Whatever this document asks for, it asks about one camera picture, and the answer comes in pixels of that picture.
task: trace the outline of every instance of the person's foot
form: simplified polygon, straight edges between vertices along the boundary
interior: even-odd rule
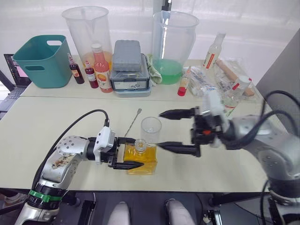
[[[26,197],[27,197],[27,195],[24,195],[24,194],[21,194],[21,193],[18,193],[15,196],[12,196],[12,197],[6,197],[5,196],[2,208],[4,209],[4,208],[10,207],[10,206],[22,203],[22,202],[25,201]]]
[[[175,199],[165,202],[165,207],[169,216],[170,225],[195,225],[188,210]]]
[[[114,207],[107,225],[130,225],[130,213],[126,202],[120,202]]]

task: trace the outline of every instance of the white table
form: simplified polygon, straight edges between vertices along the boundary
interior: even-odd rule
[[[73,78],[61,89],[38,89],[32,84],[16,101],[0,120],[0,187],[30,188],[38,165],[56,138],[75,119],[92,109],[106,110],[111,128],[116,131],[117,136],[123,136],[137,109],[142,108],[142,113],[128,133],[128,137],[139,138],[143,118],[158,116],[169,109],[202,105],[201,99],[195,99],[189,93],[185,97],[178,97],[176,85],[157,86],[157,90],[165,91],[160,99],[156,91],[149,97],[141,98],[118,98],[113,93],[96,95],[94,91],[97,90],[88,85],[86,83],[78,87]],[[261,101],[241,102],[233,116],[258,114],[260,109]],[[94,113],[75,125],[67,135],[95,136],[102,128],[103,121],[102,113]],[[192,120],[161,121],[161,142],[190,143]],[[273,121],[282,128],[277,118]],[[114,170],[106,164],[81,162],[70,189],[259,192],[266,180],[258,161],[245,150],[202,146],[202,156],[196,158],[157,148],[157,159],[156,172],[149,176],[127,175],[126,171]]]

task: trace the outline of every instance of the wooden rolling pin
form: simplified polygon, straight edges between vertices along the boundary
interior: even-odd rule
[[[229,80],[235,82],[236,79],[239,78],[230,68],[228,68],[228,66],[224,64],[222,60],[217,60],[216,64],[221,68],[221,70],[223,70]],[[253,96],[255,93],[251,90],[251,88],[247,88],[245,90],[245,94],[247,96]]]

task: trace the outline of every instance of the laptop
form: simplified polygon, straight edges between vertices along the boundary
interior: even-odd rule
[[[0,71],[0,81],[10,90],[8,96],[0,103],[0,113],[6,113],[31,83],[29,77],[16,61],[13,60],[13,54],[4,54],[4,57],[15,81],[15,85]]]

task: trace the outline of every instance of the plastic measuring pitcher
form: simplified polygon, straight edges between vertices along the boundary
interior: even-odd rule
[[[62,12],[83,66],[85,61],[94,65],[91,45],[100,43],[105,60],[111,66],[112,45],[108,25],[108,9],[98,6],[75,7]]]
[[[177,83],[193,48],[199,20],[193,15],[173,11],[155,13],[153,18],[153,66],[161,74],[162,84]]]

